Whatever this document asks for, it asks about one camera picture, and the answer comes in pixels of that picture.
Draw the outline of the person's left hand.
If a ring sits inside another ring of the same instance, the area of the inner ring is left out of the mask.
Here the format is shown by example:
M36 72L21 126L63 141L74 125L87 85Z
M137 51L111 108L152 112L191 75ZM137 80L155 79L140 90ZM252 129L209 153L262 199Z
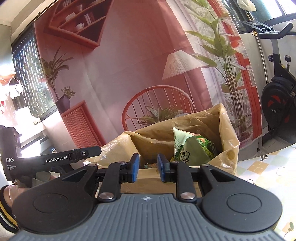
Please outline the person's left hand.
M4 189L4 199L9 207L12 207L14 200L23 192L29 190L27 187L21 187L17 184L12 184Z

